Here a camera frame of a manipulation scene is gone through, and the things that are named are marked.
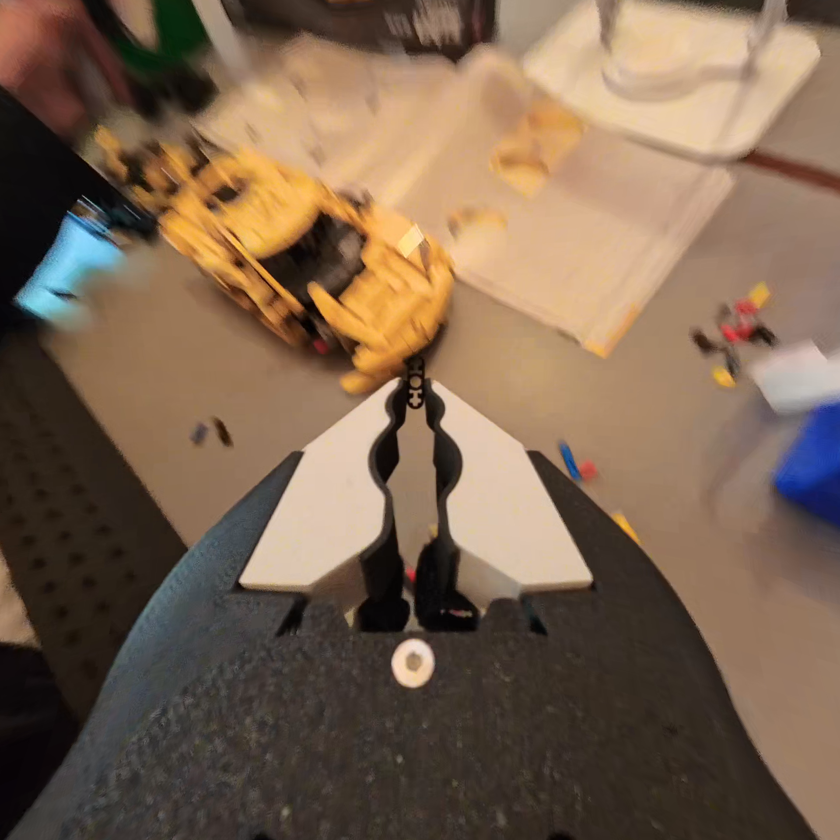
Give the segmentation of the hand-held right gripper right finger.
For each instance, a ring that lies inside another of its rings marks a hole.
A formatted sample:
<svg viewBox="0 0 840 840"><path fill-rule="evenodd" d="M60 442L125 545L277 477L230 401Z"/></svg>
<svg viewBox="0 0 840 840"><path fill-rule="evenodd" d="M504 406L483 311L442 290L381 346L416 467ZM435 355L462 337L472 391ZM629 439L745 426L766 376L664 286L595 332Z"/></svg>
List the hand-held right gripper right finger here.
<svg viewBox="0 0 840 840"><path fill-rule="evenodd" d="M416 567L429 632L472 632L495 601L586 591L593 573L528 450L438 382L425 383L437 527Z"/></svg>

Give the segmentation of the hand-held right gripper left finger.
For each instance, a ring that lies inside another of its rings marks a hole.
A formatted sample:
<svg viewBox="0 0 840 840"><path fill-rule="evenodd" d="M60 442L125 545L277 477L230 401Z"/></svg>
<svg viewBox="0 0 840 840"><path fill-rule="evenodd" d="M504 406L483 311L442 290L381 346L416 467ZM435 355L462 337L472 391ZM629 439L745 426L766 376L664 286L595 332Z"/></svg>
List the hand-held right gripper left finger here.
<svg viewBox="0 0 840 840"><path fill-rule="evenodd" d="M362 632L411 615L389 479L400 460L406 384L392 379L296 453L290 478L238 578L353 614Z"/></svg>

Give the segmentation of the yellow toy brick car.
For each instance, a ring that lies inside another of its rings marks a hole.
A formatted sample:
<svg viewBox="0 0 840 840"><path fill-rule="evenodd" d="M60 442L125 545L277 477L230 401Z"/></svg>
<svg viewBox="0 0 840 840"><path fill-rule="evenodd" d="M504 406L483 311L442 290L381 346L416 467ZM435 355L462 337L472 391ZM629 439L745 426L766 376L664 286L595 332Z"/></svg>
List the yellow toy brick car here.
<svg viewBox="0 0 840 840"><path fill-rule="evenodd" d="M291 347L345 348L347 393L402 374L445 324L448 252L369 194L199 133L127 147L100 126L93 140L110 183L233 302Z"/></svg>

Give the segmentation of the instruction booklet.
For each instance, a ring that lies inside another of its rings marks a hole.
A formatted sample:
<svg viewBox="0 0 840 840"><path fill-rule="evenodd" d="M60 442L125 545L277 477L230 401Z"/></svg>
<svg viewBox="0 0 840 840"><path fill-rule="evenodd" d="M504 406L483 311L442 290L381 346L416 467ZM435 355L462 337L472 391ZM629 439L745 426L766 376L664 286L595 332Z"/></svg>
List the instruction booklet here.
<svg viewBox="0 0 840 840"><path fill-rule="evenodd" d="M255 43L254 74L194 119L435 238L457 278L607 356L728 198L723 166L584 126L492 47L453 62L311 35Z"/></svg>

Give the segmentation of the person's left forearm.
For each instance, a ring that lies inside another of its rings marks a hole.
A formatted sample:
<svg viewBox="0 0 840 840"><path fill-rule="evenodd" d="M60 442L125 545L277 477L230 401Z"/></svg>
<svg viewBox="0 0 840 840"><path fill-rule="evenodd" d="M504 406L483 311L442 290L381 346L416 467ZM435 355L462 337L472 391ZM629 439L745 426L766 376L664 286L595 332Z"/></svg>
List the person's left forearm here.
<svg viewBox="0 0 840 840"><path fill-rule="evenodd" d="M47 256L80 201L108 223L145 239L157 223L19 103L1 93L1 334L31 320L17 294Z"/></svg>

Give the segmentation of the grey desk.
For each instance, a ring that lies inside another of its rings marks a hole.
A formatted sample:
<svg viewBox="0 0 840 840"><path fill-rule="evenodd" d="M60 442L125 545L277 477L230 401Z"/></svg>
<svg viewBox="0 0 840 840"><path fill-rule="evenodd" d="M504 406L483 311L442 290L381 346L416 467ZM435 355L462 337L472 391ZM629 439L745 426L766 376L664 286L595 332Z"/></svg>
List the grey desk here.
<svg viewBox="0 0 840 840"><path fill-rule="evenodd" d="M838 838L838 531L773 491L797 418L776 416L750 380L720 388L689 338L765 281L783 343L835 350L838 189L734 170L730 197L609 358L458 283L427 369L559 466L561 439L594 461L588 492L628 518L772 772L815 833ZM185 543L355 405L338 369L274 344L166 246L130 252L88 299L80 327L43 343Z"/></svg>

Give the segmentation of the person's left hand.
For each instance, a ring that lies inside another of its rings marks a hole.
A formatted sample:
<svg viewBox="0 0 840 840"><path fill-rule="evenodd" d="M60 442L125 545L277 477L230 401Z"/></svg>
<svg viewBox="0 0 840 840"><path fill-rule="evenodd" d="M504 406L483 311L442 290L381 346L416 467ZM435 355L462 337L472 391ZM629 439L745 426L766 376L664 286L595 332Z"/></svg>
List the person's left hand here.
<svg viewBox="0 0 840 840"><path fill-rule="evenodd" d="M2 88L68 142L91 121L79 83L82 59L98 68L117 102L134 105L121 60L82 2L2 2Z"/></svg>

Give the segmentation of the green storage bin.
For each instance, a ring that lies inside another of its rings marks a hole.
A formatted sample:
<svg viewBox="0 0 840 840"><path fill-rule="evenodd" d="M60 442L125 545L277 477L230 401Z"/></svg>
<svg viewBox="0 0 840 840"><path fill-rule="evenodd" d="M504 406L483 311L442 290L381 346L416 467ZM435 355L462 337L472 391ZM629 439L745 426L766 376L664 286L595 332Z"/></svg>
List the green storage bin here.
<svg viewBox="0 0 840 840"><path fill-rule="evenodd" d="M142 45L138 36L120 47L129 67L145 75L185 66L209 45L209 37L192 1L152 1L156 45Z"/></svg>

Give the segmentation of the perforated grey panel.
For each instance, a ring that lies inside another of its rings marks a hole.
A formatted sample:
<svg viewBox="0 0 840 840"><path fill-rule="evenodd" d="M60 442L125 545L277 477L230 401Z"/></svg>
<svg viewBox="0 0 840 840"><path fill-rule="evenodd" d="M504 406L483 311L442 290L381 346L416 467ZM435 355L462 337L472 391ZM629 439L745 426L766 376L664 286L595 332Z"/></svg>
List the perforated grey panel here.
<svg viewBox="0 0 840 840"><path fill-rule="evenodd" d="M186 545L31 332L2 340L1 542L81 722Z"/></svg>

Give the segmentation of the scattered black brick pins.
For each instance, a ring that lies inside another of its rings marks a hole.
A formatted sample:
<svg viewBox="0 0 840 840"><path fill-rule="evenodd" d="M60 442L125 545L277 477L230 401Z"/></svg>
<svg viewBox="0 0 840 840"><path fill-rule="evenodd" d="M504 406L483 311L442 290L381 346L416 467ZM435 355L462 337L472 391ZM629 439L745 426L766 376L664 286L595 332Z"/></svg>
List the scattered black brick pins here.
<svg viewBox="0 0 840 840"><path fill-rule="evenodd" d="M752 326L752 339L743 343L763 344L771 348L776 346L778 339L773 331L760 322L752 323ZM719 365L728 368L738 380L741 371L739 345L742 343L726 343L721 337L719 339L711 339L699 329L692 331L690 337L698 351L703 355L720 356L722 362Z"/></svg>

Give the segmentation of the toy car box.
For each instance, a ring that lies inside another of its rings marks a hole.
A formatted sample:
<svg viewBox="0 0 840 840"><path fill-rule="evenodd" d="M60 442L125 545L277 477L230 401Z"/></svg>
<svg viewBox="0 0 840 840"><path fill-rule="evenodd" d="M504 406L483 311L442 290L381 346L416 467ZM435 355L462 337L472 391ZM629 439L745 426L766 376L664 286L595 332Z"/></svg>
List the toy car box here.
<svg viewBox="0 0 840 840"><path fill-rule="evenodd" d="M237 24L452 60L497 35L496 1L224 1L223 6Z"/></svg>

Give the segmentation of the blue storage bin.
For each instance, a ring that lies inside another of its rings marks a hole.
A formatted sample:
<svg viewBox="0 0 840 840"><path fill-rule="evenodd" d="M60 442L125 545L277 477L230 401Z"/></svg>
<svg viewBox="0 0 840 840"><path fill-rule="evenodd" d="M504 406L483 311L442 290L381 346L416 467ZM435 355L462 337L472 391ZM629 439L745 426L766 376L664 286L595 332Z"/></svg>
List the blue storage bin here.
<svg viewBox="0 0 840 840"><path fill-rule="evenodd" d="M839 527L839 403L808 414L773 483L783 499Z"/></svg>

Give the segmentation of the white paper bag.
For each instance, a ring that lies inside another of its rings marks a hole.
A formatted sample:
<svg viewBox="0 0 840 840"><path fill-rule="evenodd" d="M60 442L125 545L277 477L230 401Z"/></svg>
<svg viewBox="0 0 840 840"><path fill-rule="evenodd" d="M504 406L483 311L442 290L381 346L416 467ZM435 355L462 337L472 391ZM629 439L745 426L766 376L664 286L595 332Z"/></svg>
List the white paper bag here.
<svg viewBox="0 0 840 840"><path fill-rule="evenodd" d="M749 366L748 375L776 415L809 411L838 390L837 371L811 340L772 350Z"/></svg>

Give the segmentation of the white sign stand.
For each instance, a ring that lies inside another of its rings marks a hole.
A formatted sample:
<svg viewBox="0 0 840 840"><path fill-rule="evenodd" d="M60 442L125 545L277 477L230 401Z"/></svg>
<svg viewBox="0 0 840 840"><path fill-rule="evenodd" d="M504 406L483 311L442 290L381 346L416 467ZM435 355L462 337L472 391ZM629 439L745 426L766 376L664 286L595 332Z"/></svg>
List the white sign stand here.
<svg viewBox="0 0 840 840"><path fill-rule="evenodd" d="M822 57L787 9L579 2L522 68L588 123L697 161L735 161L758 148Z"/></svg>

